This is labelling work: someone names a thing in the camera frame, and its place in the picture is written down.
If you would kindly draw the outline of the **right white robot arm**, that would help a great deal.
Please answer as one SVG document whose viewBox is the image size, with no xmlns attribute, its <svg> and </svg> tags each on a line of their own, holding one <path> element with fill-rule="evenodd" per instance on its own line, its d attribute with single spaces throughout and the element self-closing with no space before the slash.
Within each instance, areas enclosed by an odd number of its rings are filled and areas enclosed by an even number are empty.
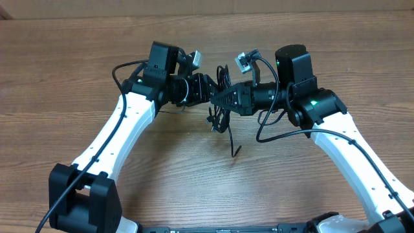
<svg viewBox="0 0 414 233">
<path fill-rule="evenodd" d="M 252 72 L 249 82 L 234 84 L 212 96 L 212 104 L 250 116 L 259 110 L 284 110 L 296 134 L 312 139 L 345 177 L 366 214 L 363 221 L 337 212 L 315 217 L 304 232 L 412 232 L 413 192 L 380 160 L 359 132 L 345 104 L 329 89 L 318 87 L 311 56 L 304 45 L 287 45 L 275 53 L 270 70 L 275 80 L 259 80 L 257 50 L 241 53 L 236 63 Z"/>
</svg>

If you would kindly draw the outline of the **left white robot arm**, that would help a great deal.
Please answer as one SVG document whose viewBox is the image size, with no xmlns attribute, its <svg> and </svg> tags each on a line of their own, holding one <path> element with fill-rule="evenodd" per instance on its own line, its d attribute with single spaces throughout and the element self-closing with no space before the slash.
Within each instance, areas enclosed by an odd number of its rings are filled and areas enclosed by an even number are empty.
<svg viewBox="0 0 414 233">
<path fill-rule="evenodd" d="M 109 120 L 72 164 L 57 164 L 49 175 L 49 210 L 40 221 L 64 232 L 142 232 L 140 223 L 123 216 L 117 190 L 121 169 L 135 142 L 172 103 L 191 107 L 209 102 L 217 85 L 196 69 L 199 51 L 153 42 L 146 60 L 117 86 L 121 92 Z"/>
</svg>

